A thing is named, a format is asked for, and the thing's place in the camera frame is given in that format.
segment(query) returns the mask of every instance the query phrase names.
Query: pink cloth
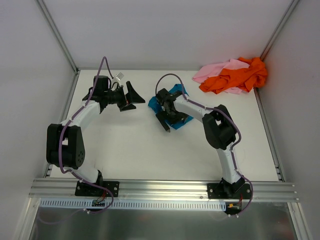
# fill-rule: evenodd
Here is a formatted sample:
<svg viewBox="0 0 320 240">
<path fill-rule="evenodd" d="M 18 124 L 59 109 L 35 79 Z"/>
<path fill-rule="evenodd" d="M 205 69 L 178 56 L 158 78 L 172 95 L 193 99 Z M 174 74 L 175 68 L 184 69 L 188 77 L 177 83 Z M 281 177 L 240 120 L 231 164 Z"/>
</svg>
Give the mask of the pink cloth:
<svg viewBox="0 0 320 240">
<path fill-rule="evenodd" d="M 210 77 L 216 77 L 220 74 L 222 69 L 231 69 L 231 70 L 236 70 L 236 69 L 247 69 L 249 68 L 249 64 L 239 61 L 237 59 L 230 59 L 230 61 L 226 62 L 221 62 L 221 63 L 214 63 L 214 64 L 208 64 L 203 66 L 194 76 L 193 80 L 197 83 L 203 83 L 207 78 Z M 240 94 L 241 89 L 237 87 L 231 87 L 225 92 L 231 93 L 231 94 Z"/>
</svg>

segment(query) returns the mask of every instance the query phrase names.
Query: folded fabric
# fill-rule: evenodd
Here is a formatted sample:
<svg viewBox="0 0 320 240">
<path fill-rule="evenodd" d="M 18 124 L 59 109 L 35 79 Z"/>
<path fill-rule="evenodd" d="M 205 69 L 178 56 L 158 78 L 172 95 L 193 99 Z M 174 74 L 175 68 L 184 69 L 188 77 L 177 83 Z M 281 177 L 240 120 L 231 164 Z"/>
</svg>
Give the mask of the folded fabric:
<svg viewBox="0 0 320 240">
<path fill-rule="evenodd" d="M 226 69 L 223 68 L 219 76 L 206 79 L 199 88 L 203 92 L 214 92 L 219 94 L 229 88 L 238 87 L 239 89 L 250 92 L 253 87 L 261 88 L 265 85 L 268 72 L 265 64 L 259 57 L 238 59 L 249 64 L 249 68 Z"/>
<path fill-rule="evenodd" d="M 174 93 L 176 91 L 182 91 L 182 85 L 181 84 L 176 84 L 173 86 L 173 88 L 171 88 L 171 90 L 169 91 L 169 93 Z M 157 114 L 158 112 L 162 111 L 162 107 L 161 105 L 157 102 L 157 99 L 155 96 L 153 96 L 149 103 L 148 103 L 148 107 L 150 107 L 154 112 L 155 114 Z M 184 122 L 178 122 L 178 123 L 175 123 L 175 124 L 170 124 L 167 120 L 165 121 L 169 126 L 171 126 L 172 128 L 174 129 L 179 129 L 181 128 L 183 125 L 185 125 L 187 122 L 191 121 L 193 119 L 192 116 L 188 116 L 186 118 L 186 120 Z"/>
<path fill-rule="evenodd" d="M 222 69 L 247 69 L 250 65 L 237 59 L 230 59 L 221 63 L 214 63 L 203 66 L 194 76 L 193 80 L 203 83 L 207 78 L 218 76 Z"/>
</svg>

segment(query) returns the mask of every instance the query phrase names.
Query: orange cloth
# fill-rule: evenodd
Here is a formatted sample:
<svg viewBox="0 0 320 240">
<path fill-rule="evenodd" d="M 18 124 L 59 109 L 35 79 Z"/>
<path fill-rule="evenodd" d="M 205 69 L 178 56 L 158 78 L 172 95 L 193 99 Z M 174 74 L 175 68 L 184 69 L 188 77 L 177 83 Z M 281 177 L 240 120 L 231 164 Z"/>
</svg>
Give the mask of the orange cloth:
<svg viewBox="0 0 320 240">
<path fill-rule="evenodd" d="M 265 85 L 268 72 L 265 64 L 259 57 L 252 59 L 245 59 L 240 57 L 238 60 L 249 64 L 249 68 L 240 69 L 222 69 L 219 76 L 212 76 L 207 78 L 199 88 L 207 92 L 214 92 L 215 94 L 222 91 L 238 87 L 243 91 L 250 92 L 253 87 L 261 88 Z"/>
</svg>

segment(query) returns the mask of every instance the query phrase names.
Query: pile of cloth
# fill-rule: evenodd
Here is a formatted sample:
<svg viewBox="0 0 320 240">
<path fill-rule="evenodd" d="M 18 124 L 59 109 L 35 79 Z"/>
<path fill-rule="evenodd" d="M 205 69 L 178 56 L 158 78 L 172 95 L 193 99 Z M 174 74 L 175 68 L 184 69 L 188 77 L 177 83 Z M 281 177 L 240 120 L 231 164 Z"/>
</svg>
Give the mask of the pile of cloth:
<svg viewBox="0 0 320 240">
<path fill-rule="evenodd" d="M 252 88 L 265 85 L 268 72 L 259 57 L 252 59 L 230 59 L 222 63 L 203 66 L 192 78 L 201 83 L 199 88 L 207 93 L 239 94 L 241 91 L 250 92 Z"/>
</svg>

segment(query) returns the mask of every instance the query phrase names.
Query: blue cloth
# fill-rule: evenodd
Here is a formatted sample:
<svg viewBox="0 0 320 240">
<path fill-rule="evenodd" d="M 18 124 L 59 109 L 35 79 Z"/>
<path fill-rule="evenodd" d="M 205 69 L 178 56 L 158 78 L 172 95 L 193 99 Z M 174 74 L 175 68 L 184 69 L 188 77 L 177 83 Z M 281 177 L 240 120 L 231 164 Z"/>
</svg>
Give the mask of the blue cloth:
<svg viewBox="0 0 320 240">
<path fill-rule="evenodd" d="M 169 93 L 175 93 L 176 91 L 182 91 L 182 85 L 181 84 L 176 84 L 174 85 L 174 87 L 169 91 Z M 148 103 L 148 107 L 150 107 L 154 112 L 155 114 L 157 114 L 158 112 L 162 111 L 162 108 L 161 108 L 161 105 L 159 103 L 157 103 L 157 99 L 155 96 L 153 96 L 149 103 Z M 191 121 L 193 119 L 192 116 L 188 116 L 185 120 L 185 122 L 178 122 L 178 123 L 175 123 L 175 124 L 170 124 L 167 120 L 165 120 L 165 122 L 171 126 L 172 128 L 174 129 L 179 129 L 181 128 L 183 125 L 185 125 L 187 122 Z"/>
</svg>

